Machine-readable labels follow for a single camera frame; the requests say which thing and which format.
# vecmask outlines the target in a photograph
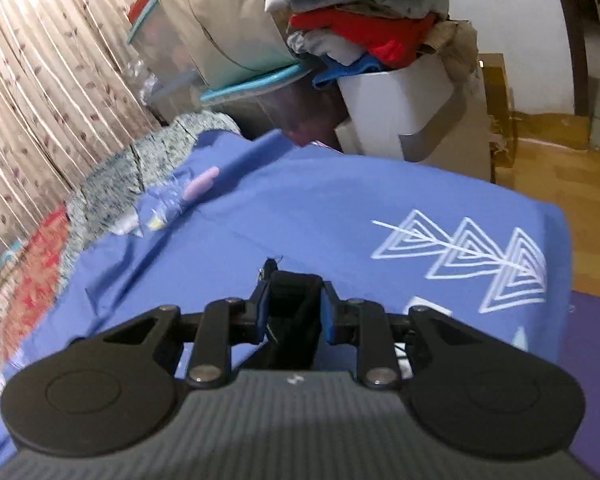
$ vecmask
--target stack of clothes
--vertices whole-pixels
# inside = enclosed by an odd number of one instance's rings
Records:
[[[454,81],[475,70],[475,30],[448,20],[449,0],[266,0],[265,9],[292,11],[288,46],[327,65],[314,78],[317,88],[341,76],[405,68],[433,52]]]

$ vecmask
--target red lid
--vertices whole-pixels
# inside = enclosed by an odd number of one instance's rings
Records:
[[[126,15],[128,17],[128,20],[131,22],[131,25],[133,25],[136,22],[138,16],[140,16],[142,9],[144,9],[144,6],[147,4],[148,1],[149,0],[136,0],[133,3],[133,5],[131,5],[129,12]]]

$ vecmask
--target curtain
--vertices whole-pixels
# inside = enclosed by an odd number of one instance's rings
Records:
[[[134,0],[0,0],[0,255],[155,129],[122,80]]]

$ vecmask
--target blue cloth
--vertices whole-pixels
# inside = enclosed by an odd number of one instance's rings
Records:
[[[320,59],[324,61],[327,69],[318,72],[314,76],[314,88],[323,88],[337,78],[347,75],[383,72],[384,70],[387,70],[377,57],[372,56],[368,52],[349,66],[344,66],[337,61],[334,61],[329,56],[322,56]]]
[[[184,203],[179,193],[213,166],[221,173],[211,190]],[[571,288],[568,230],[557,208],[510,190],[407,162],[297,148],[280,132],[249,142],[214,131],[136,209],[136,223],[81,254],[5,379],[76,336],[160,304],[200,312],[217,298],[248,297],[268,257],[330,280],[341,298],[368,298],[389,312],[430,304],[557,358]],[[251,351],[234,348],[234,364]],[[350,354],[336,356],[340,366],[352,365]],[[0,420],[0,463],[13,451]]]

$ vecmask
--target white laundry basket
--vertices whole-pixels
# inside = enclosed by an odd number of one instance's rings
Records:
[[[429,155],[431,118],[454,92],[437,55],[406,68],[341,77],[338,85],[365,155],[418,162]]]

